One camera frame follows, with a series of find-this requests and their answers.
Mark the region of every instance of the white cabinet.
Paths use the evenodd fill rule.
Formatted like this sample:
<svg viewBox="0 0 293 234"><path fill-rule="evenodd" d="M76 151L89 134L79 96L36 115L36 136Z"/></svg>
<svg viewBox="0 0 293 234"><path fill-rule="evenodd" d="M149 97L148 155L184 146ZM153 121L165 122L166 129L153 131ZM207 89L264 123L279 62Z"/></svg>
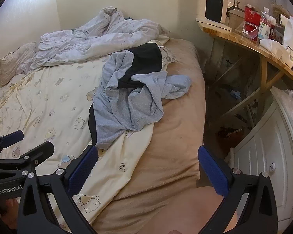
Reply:
<svg viewBox="0 0 293 234"><path fill-rule="evenodd" d="M231 168L245 174L269 173L274 189L280 230L293 218L293 136L278 104L274 102L255 128L231 150ZM247 195L237 209L241 214Z"/></svg>

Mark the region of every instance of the white appliance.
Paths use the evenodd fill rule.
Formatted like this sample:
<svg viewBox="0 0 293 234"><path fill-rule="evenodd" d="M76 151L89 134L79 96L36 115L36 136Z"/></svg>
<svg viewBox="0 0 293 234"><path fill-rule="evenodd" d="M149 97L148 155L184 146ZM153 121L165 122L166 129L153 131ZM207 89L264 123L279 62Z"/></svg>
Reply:
<svg viewBox="0 0 293 234"><path fill-rule="evenodd" d="M198 0L197 21L231 31L226 25L228 0Z"/></svg>
<svg viewBox="0 0 293 234"><path fill-rule="evenodd" d="M229 153L230 167L244 174L269 173L278 212L278 233L293 219L293 121L281 100L274 102L254 129ZM247 194L242 196L240 216Z"/></svg>

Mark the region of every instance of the water bottle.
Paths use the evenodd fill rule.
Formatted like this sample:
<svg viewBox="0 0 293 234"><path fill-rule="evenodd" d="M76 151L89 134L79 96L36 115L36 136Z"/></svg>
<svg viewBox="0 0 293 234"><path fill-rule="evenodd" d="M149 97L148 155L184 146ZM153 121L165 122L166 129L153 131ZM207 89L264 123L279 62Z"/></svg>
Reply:
<svg viewBox="0 0 293 234"><path fill-rule="evenodd" d="M259 43L261 40L269 39L270 27L271 27L271 19L269 16L269 9L264 8L264 12L262 13L262 16L261 16L261 22L259 24L257 43Z"/></svg>

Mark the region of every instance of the gray and black garment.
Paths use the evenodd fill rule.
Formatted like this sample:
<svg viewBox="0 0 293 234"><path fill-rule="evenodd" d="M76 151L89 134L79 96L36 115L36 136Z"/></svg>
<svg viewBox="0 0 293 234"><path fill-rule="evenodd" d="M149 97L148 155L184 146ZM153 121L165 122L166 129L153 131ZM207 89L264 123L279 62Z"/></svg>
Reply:
<svg viewBox="0 0 293 234"><path fill-rule="evenodd" d="M159 121L164 114L161 99L178 98L188 91L188 76L167 76L161 69L161 51L155 43L110 56L89 110L93 145L106 150L127 129L140 131Z"/></svg>

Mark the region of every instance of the wooden tabletop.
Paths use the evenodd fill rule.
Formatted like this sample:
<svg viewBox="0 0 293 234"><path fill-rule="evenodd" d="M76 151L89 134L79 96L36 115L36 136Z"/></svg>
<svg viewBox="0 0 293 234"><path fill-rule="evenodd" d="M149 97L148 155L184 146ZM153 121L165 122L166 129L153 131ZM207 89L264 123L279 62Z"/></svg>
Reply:
<svg viewBox="0 0 293 234"><path fill-rule="evenodd" d="M293 70L286 65L284 62L275 57L267 49L263 48L256 44L255 41L248 39L247 37L242 36L241 34L234 31L227 31L225 29L208 25L206 23L197 22L199 27L203 32L208 33L211 37L219 37L229 41L231 43L237 44L243 48L251 50L253 52L259 53L267 58L267 61L274 65L276 68L284 72L290 79L293 80Z"/></svg>

